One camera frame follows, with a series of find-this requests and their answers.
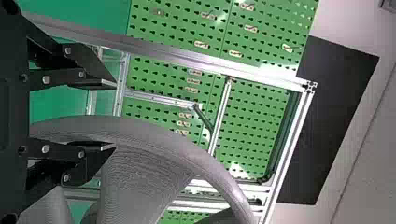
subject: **white wall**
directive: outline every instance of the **white wall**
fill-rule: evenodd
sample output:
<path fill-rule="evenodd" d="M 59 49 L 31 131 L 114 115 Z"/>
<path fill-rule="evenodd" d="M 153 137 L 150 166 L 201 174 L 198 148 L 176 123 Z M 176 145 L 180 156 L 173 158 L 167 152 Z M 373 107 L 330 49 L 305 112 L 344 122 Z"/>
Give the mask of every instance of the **white wall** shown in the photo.
<path fill-rule="evenodd" d="M 333 214 L 337 210 L 337 204 L 344 192 L 348 176 L 352 170 L 358 152 L 361 149 L 364 136 L 369 129 L 382 92 L 389 80 L 393 65 L 396 62 L 396 15 L 379 9 L 378 3 L 379 0 L 319 0 L 318 12 L 311 30 L 311 35 L 371 53 L 381 58 L 366 93 L 363 95 L 357 113 L 348 129 L 346 138 L 341 145 L 317 205 L 303 206 L 279 203 L 276 205 L 276 210 L 273 215 L 273 224 L 329 224 L 332 222 Z M 391 130 L 392 125 L 387 123 L 385 119 L 382 122 L 388 124 L 387 127 Z M 373 125 L 373 129 L 379 130 L 381 129 L 381 125 L 382 123 L 380 121 L 376 121 Z M 389 132 L 387 137 L 391 138 L 392 136 L 390 134 L 392 133 L 393 132 Z M 370 185 L 370 187 L 358 188 L 357 185 L 361 185 L 364 181 L 372 182 L 379 180 L 378 178 L 365 179 L 365 172 L 367 172 L 367 175 L 378 175 L 381 169 L 386 169 L 386 167 L 382 165 L 384 164 L 382 163 L 382 159 L 386 158 L 386 153 L 389 152 L 391 146 L 380 148 L 383 145 L 386 146 L 385 143 L 381 145 L 379 142 L 385 140 L 381 133 L 369 134 L 368 139 L 369 142 L 364 145 L 364 149 L 357 162 L 357 170 L 353 173 L 349 186 L 346 189 L 346 196 L 340 203 L 339 210 L 343 211 L 336 213 L 333 224 L 373 223 L 365 222 L 365 220 L 369 220 L 367 217 L 370 217 L 373 213 L 373 211 L 369 211 L 371 209 L 370 205 L 366 205 L 366 210 L 361 212 L 359 206 L 361 206 L 361 203 L 367 202 L 363 200 L 367 193 L 371 192 L 375 187 L 382 187 L 385 182 L 380 181 L 378 183 L 381 185 Z M 377 150 L 380 155 L 376 155 L 374 150 Z M 377 164 L 374 165 L 369 162 L 373 154 L 376 155 L 373 161 L 377 162 Z M 395 154 L 396 148 L 390 156 L 396 159 Z M 387 190 L 387 188 L 380 188 L 379 191 L 384 192 L 381 196 L 389 196 L 385 193 L 388 192 Z M 366 199 L 375 201 L 375 205 L 379 205 L 381 202 L 376 201 L 374 196 Z M 388 203 L 388 205 L 393 205 L 393 210 L 396 207 L 395 200 L 396 196 L 393 198 L 393 204 Z M 376 216 L 385 216 L 383 211 L 375 211 L 377 211 Z M 388 222 L 378 222 L 377 219 L 375 223 L 382 224 Z"/>

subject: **green pegboard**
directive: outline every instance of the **green pegboard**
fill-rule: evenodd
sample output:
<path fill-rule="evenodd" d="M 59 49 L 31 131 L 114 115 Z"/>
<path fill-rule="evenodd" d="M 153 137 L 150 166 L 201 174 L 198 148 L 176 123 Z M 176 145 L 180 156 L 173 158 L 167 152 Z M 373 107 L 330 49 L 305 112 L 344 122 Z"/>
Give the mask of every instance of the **green pegboard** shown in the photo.
<path fill-rule="evenodd" d="M 146 120 L 187 136 L 195 144 L 199 143 L 203 129 L 203 123 L 193 111 L 133 98 L 124 99 L 122 116 L 127 119 Z"/>
<path fill-rule="evenodd" d="M 136 91 L 206 105 L 216 76 L 148 58 L 135 57 L 130 61 L 127 86 Z"/>
<path fill-rule="evenodd" d="M 194 224 L 209 216 L 209 213 L 182 212 L 180 224 Z"/>
<path fill-rule="evenodd" d="M 127 86 L 130 89 L 203 104 L 202 110 L 212 123 L 216 120 L 224 84 L 224 76 L 144 57 L 133 57 L 129 63 Z M 194 139 L 204 149 L 208 149 L 209 141 L 207 129 L 201 130 L 200 137 Z"/>
<path fill-rule="evenodd" d="M 72 217 L 76 224 L 79 224 L 84 218 L 85 213 L 90 209 L 94 202 L 91 201 L 80 201 L 80 200 L 68 200 L 67 201 L 70 210 L 72 211 Z"/>
<path fill-rule="evenodd" d="M 234 0 L 221 58 L 297 71 L 318 0 Z"/>
<path fill-rule="evenodd" d="M 133 0 L 128 35 L 220 56 L 231 0 Z"/>
<path fill-rule="evenodd" d="M 286 90 L 234 82 L 215 151 L 233 177 L 265 176 L 288 100 Z"/>
<path fill-rule="evenodd" d="M 165 211 L 158 224 L 180 224 L 181 214 L 180 211 Z"/>

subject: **screw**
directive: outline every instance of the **screw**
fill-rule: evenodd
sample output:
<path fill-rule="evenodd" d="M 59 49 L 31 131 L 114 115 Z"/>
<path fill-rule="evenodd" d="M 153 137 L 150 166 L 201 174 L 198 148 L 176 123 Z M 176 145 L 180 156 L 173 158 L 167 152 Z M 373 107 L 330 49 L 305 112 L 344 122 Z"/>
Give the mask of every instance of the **screw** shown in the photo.
<path fill-rule="evenodd" d="M 20 81 L 27 82 L 28 80 L 29 80 L 29 77 L 26 74 L 20 75 Z"/>
<path fill-rule="evenodd" d="M 84 152 L 84 151 L 80 151 L 80 152 L 78 153 L 78 157 L 79 157 L 80 159 L 84 158 L 84 157 L 85 157 L 85 152 Z"/>
<path fill-rule="evenodd" d="M 20 146 L 18 148 L 18 153 L 21 155 L 23 153 L 27 152 L 27 146 Z"/>
<path fill-rule="evenodd" d="M 50 84 L 50 76 L 44 76 L 43 77 L 43 83 L 46 84 L 46 85 Z"/>
<path fill-rule="evenodd" d="M 49 153 L 49 151 L 50 151 L 50 146 L 49 146 L 49 145 L 44 145 L 44 146 L 41 148 L 41 151 L 42 151 L 44 154 Z"/>
<path fill-rule="evenodd" d="M 64 53 L 71 54 L 72 53 L 72 49 L 71 48 L 65 48 L 64 49 Z"/>
<path fill-rule="evenodd" d="M 69 174 L 64 175 L 64 183 L 67 183 L 69 181 L 70 181 L 70 175 Z"/>

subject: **black rectangle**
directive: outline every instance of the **black rectangle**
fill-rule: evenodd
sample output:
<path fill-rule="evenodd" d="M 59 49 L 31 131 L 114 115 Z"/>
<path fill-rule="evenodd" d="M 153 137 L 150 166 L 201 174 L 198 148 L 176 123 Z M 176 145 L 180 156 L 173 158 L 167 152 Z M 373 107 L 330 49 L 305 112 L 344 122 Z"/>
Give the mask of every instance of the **black rectangle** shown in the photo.
<path fill-rule="evenodd" d="M 379 58 L 309 36 L 297 77 L 318 88 L 279 203 L 315 204 Z"/>

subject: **black bracket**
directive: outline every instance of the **black bracket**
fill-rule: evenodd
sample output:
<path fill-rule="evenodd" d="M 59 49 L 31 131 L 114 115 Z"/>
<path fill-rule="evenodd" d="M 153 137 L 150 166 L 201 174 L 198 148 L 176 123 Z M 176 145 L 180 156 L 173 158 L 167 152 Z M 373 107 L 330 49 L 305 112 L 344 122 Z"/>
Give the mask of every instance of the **black bracket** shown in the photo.
<path fill-rule="evenodd" d="M 88 182 L 115 149 L 30 138 L 30 91 L 61 85 L 112 90 L 116 80 L 92 49 L 58 43 L 26 20 L 14 0 L 0 0 L 0 33 L 0 223 L 15 224 L 23 210 L 56 186 Z M 38 162 L 28 168 L 29 159 Z"/>
<path fill-rule="evenodd" d="M 78 187 L 89 182 L 116 149 L 102 142 L 73 142 L 68 145 L 30 138 L 27 159 L 40 160 L 27 170 L 22 210 L 56 186 Z"/>

